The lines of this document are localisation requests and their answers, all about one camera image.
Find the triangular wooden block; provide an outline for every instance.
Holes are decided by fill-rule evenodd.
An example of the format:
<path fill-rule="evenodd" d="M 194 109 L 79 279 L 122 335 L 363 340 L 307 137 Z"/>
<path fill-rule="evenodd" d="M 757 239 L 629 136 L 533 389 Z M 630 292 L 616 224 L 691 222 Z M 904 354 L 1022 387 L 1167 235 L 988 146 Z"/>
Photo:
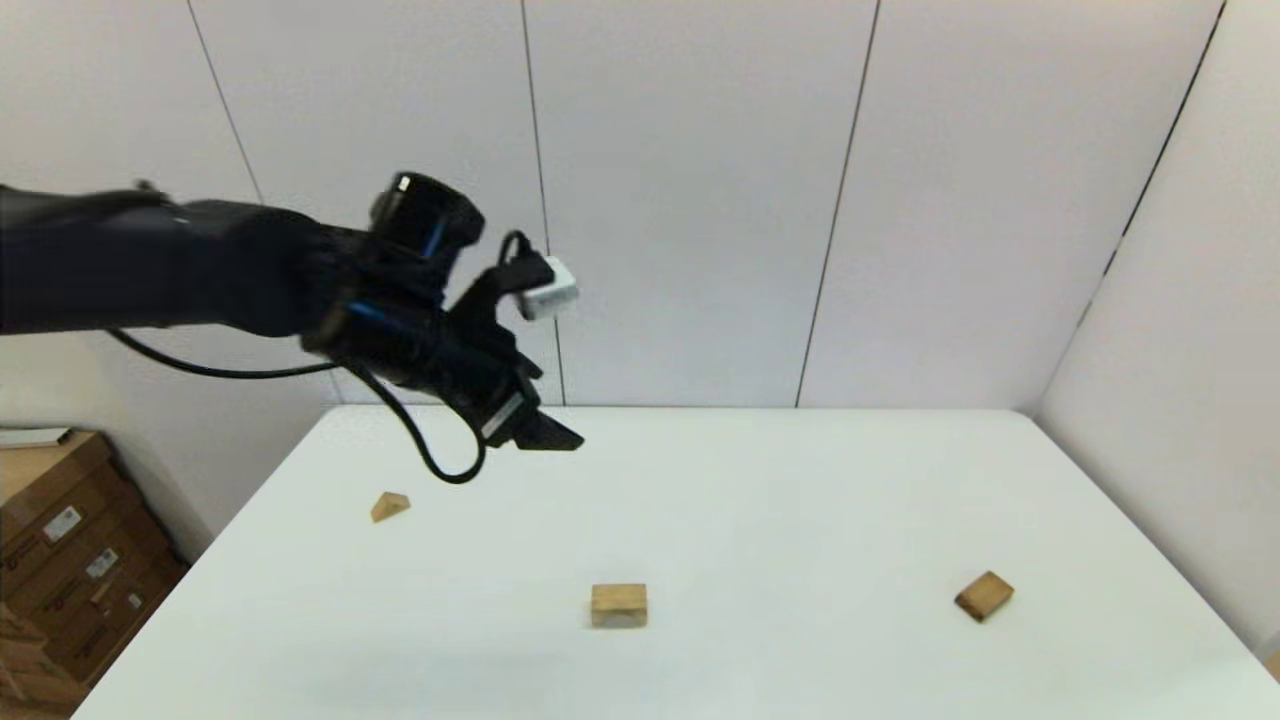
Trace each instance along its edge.
<path fill-rule="evenodd" d="M 383 520 L 396 515 L 397 512 L 403 512 L 408 510 L 408 498 L 398 492 L 384 492 L 378 502 L 374 503 L 374 509 L 369 511 L 372 515 L 375 523 L 381 523 Z"/>

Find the stacked cardboard boxes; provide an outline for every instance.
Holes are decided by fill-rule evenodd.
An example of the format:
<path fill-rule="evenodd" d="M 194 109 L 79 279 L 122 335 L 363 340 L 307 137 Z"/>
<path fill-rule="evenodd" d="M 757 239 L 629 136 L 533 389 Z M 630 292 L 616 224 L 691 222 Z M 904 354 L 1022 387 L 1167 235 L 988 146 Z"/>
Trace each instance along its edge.
<path fill-rule="evenodd" d="M 184 568 L 99 433 L 0 451 L 0 703 L 74 708 Z"/>

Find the black robotic arm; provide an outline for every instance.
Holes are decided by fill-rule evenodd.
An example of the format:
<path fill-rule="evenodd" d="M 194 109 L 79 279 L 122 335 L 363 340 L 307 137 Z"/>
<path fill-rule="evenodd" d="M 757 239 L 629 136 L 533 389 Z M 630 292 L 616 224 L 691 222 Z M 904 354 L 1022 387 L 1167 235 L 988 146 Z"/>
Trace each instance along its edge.
<path fill-rule="evenodd" d="M 150 187 L 72 197 L 0 188 L 0 334 L 111 329 L 143 352 L 119 328 L 297 334 L 388 401 L 433 473 L 453 483 L 479 473 L 484 446 L 580 446 L 539 411 L 531 379 L 541 370 L 495 316 L 504 295 L 526 318 L 576 297 L 567 272 L 512 232 L 498 265 L 445 310 L 458 252 L 484 229 L 479 210 L 443 183 L 398 173 L 371 215 L 356 232 L 259 205 L 177 205 Z M 476 436 L 475 466 L 443 473 L 372 374 L 453 407 Z"/>

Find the black cable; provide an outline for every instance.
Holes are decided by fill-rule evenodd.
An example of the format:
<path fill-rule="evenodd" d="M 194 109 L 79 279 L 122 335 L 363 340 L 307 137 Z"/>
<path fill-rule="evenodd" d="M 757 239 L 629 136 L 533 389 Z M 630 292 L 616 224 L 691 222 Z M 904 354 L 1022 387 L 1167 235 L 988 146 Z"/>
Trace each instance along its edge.
<path fill-rule="evenodd" d="M 480 474 L 480 468 L 484 466 L 485 445 L 484 445 L 484 438 L 480 436 L 480 430 L 471 427 L 471 423 L 467 423 L 467 427 L 471 428 L 471 434 L 474 434 L 476 438 L 475 462 L 471 465 L 471 468 L 458 474 L 445 473 L 444 470 L 440 469 L 439 465 L 435 464 L 435 459 L 431 457 L 431 451 L 426 447 L 426 441 L 422 438 L 422 433 L 417 429 L 417 424 L 413 423 L 413 418 L 410 418 L 408 411 L 404 410 L 403 405 L 401 405 L 401 401 L 396 400 L 396 396 L 392 395 L 390 391 L 388 391 L 385 387 L 383 387 L 383 383 L 378 382 L 378 378 L 375 378 L 369 370 L 361 368 L 360 365 L 343 365 L 343 368 L 346 368 L 347 372 L 349 372 L 352 375 L 356 375 L 356 378 L 360 382 L 365 383 L 365 386 L 367 386 L 369 389 L 374 391 L 374 395 L 376 395 L 379 400 L 381 400 L 384 404 L 387 404 L 388 407 L 390 407 L 392 413 L 396 414 L 396 418 L 399 419 L 402 425 L 404 425 L 404 429 L 408 432 L 410 437 L 413 438 L 413 445 L 417 446 L 417 454 L 422 456 L 422 462 L 426 462 L 426 466 L 431 470 L 431 474 L 454 486 L 461 486 L 462 483 L 470 482 L 471 478 L 475 478 L 476 475 Z"/>
<path fill-rule="evenodd" d="M 325 370 L 333 370 L 338 366 L 334 363 L 319 363 L 316 365 L 302 365 L 300 368 L 285 368 L 283 370 L 223 370 L 220 368 L 196 365 L 195 363 L 187 363 L 186 360 L 165 355 L 148 345 L 143 345 L 142 341 L 124 331 L 111 329 L 106 331 L 106 334 L 114 337 L 129 350 L 143 355 L 150 360 L 155 360 L 161 365 L 168 365 L 169 368 L 182 370 L 183 373 L 191 373 L 193 375 L 205 375 L 206 378 L 223 378 L 228 380 L 270 380 L 276 378 L 306 375 L 310 373 L 323 373 Z"/>
<path fill-rule="evenodd" d="M 529 237 L 520 231 L 511 231 L 502 238 L 502 250 L 498 251 L 498 264 L 504 265 L 507 258 L 511 254 L 511 245 L 513 242 L 520 243 L 520 254 L 525 255 L 534 250 L 534 245 L 529 241 Z"/>

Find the white paper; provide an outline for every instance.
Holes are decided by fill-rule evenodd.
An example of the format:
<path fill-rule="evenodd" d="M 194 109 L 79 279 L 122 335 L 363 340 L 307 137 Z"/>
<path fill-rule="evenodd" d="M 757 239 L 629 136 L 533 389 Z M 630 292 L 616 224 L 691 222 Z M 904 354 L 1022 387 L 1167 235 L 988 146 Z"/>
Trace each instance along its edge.
<path fill-rule="evenodd" d="M 88 564 L 88 568 L 84 568 L 84 571 L 88 573 L 88 577 L 95 580 L 101 579 L 102 575 L 105 575 L 119 559 L 120 556 L 109 547 L 102 551 L 102 555 L 93 559 L 93 561 Z"/>
<path fill-rule="evenodd" d="M 45 525 L 45 537 L 49 538 L 49 542 L 58 542 L 63 539 L 63 536 L 72 532 L 72 528 L 79 525 L 79 521 L 83 519 L 78 510 L 68 505 L 67 510 L 59 512 L 56 518 Z"/>

